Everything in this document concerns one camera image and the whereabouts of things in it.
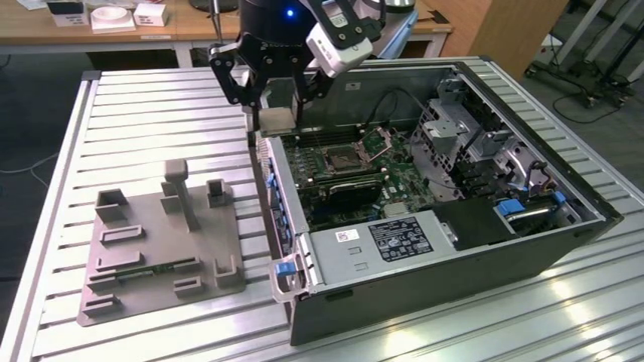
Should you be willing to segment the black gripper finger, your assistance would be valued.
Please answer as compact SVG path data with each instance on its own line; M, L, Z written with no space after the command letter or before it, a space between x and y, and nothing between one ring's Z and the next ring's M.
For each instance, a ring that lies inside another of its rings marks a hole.
M321 71L316 70L310 78L305 77L306 63L301 58L292 56L292 80L293 80L293 117L294 121L301 120L304 106L314 98L324 98L333 84L333 79Z
M248 66L248 79L240 85L232 76L236 60ZM262 41L237 41L230 44L212 44L208 48L208 62L216 75L228 102L241 105L250 115L250 131L260 129L260 95L273 70L273 58Z

